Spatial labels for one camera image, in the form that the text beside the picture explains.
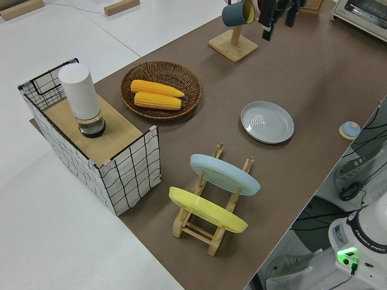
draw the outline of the brown table mat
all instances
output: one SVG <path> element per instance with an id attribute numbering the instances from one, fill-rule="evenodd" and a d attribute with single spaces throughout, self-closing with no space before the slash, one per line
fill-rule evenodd
<path id="1" fill-rule="evenodd" d="M 260 24 L 246 25 L 242 35 L 259 47 L 238 63 L 208 46 L 227 30 L 217 18 L 96 83 L 97 92 L 144 132 L 155 122 L 134 114 L 120 99 L 126 72 L 143 62 L 169 60 L 201 80 L 202 100 L 191 119 L 156 123 L 161 184 L 120 216 L 184 288 L 243 289 L 350 145 L 339 126 L 350 120 L 363 126 L 386 95 L 387 45 L 332 21 L 333 6 L 327 2 L 320 15 L 300 13 L 294 28 L 281 19 L 271 42 L 261 39 Z M 240 113 L 257 100 L 290 113 L 295 123 L 290 140 L 263 144 L 244 132 Z M 190 190 L 197 180 L 190 156 L 211 155 L 219 142 L 225 145 L 221 158 L 235 166 L 255 157 L 250 174 L 262 189 L 240 197 L 234 212 L 249 227 L 226 233 L 211 257 L 207 244 L 184 233 L 181 239 L 172 236 L 178 207 L 168 188 Z M 229 195 L 208 184 L 203 197 L 225 206 Z"/>

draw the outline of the white grid storage box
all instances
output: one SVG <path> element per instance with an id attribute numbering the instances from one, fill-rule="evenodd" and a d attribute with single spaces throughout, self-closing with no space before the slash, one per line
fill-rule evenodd
<path id="1" fill-rule="evenodd" d="M 55 124 L 44 109 L 65 98 L 58 73 L 69 60 L 18 87 L 44 137 L 56 155 L 116 215 L 133 207 L 161 182 L 158 127 L 117 152 L 98 167 Z"/>

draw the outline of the corn cob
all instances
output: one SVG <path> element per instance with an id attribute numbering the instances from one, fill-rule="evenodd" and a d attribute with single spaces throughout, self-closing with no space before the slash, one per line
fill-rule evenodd
<path id="1" fill-rule="evenodd" d="M 179 98 L 168 97 L 167 95 L 152 94 L 150 92 L 138 92 L 134 96 L 134 104 L 143 108 L 173 110 L 181 108 Z"/>
<path id="2" fill-rule="evenodd" d="M 153 94 L 167 95 L 175 98 L 184 97 L 184 93 L 178 89 L 162 85 L 161 83 L 149 82 L 147 80 L 133 80 L 131 83 L 131 91 L 134 93 L 151 92 Z"/>

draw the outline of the woven round tray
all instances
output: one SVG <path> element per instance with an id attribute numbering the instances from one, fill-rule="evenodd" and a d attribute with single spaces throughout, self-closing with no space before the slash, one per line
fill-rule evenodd
<path id="1" fill-rule="evenodd" d="M 131 91 L 133 80 L 147 80 L 162 83 L 182 91 L 181 109 L 178 111 L 141 108 L 134 104 L 134 93 Z M 200 101 L 201 84 L 195 74 L 182 65 L 154 61 L 138 65 L 128 71 L 121 81 L 121 99 L 124 104 L 138 115 L 153 120 L 174 120 L 187 115 Z"/>

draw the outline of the teal mug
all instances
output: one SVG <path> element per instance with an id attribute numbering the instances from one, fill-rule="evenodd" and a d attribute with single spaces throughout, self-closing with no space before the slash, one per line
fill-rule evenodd
<path id="1" fill-rule="evenodd" d="M 239 26 L 243 24 L 250 24 L 254 21 L 254 5 L 251 0 L 242 0 L 228 5 L 223 8 L 222 20 L 225 26 Z"/>

